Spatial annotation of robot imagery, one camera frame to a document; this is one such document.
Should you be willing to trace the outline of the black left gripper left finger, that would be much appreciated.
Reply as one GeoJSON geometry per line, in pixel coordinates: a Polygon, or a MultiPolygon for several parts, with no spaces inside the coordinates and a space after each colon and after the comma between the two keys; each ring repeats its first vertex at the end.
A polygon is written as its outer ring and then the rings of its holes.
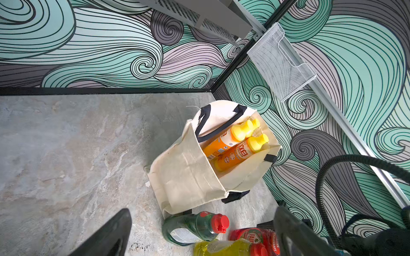
{"type": "Polygon", "coordinates": [[[123,256],[132,228],[129,209],[121,209],[70,256],[123,256]]]}

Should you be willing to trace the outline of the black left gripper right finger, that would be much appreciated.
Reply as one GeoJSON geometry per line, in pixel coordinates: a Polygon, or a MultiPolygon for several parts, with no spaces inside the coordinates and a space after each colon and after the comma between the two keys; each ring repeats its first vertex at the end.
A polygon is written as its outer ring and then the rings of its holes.
{"type": "Polygon", "coordinates": [[[276,209],[273,224],[281,256],[339,255],[334,248],[285,207],[276,209]]]}

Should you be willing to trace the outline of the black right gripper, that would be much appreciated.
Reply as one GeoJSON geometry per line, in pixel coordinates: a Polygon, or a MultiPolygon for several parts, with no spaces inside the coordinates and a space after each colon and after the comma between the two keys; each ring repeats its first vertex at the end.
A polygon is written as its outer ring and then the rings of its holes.
{"type": "Polygon", "coordinates": [[[409,256],[410,231],[391,228],[369,237],[342,235],[339,237],[344,250],[352,256],[409,256]]]}

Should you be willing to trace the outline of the yellow-green soap bottle red cap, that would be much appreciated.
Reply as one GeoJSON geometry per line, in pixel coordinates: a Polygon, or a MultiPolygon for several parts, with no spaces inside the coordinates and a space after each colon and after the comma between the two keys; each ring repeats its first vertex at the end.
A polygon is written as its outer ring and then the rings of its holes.
{"type": "Polygon", "coordinates": [[[236,241],[200,242],[194,246],[194,256],[268,256],[263,244],[251,243],[245,239],[236,241]]]}

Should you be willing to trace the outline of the orange bottle yellow cap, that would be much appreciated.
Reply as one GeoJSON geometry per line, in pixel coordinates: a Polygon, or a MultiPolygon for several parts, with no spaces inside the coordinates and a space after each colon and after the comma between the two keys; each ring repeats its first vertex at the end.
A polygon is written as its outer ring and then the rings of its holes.
{"type": "Polygon", "coordinates": [[[253,127],[251,120],[246,120],[241,124],[231,126],[203,149],[207,159],[211,161],[222,155],[228,149],[244,141],[246,135],[253,130],[253,127]]]}
{"type": "Polygon", "coordinates": [[[268,142],[269,137],[266,134],[246,139],[222,154],[214,162],[215,169],[222,172],[244,162],[252,155],[258,153],[268,142]]]}
{"type": "Polygon", "coordinates": [[[253,130],[257,129],[260,127],[260,122],[257,118],[252,119],[252,125],[253,125],[253,130]]]}

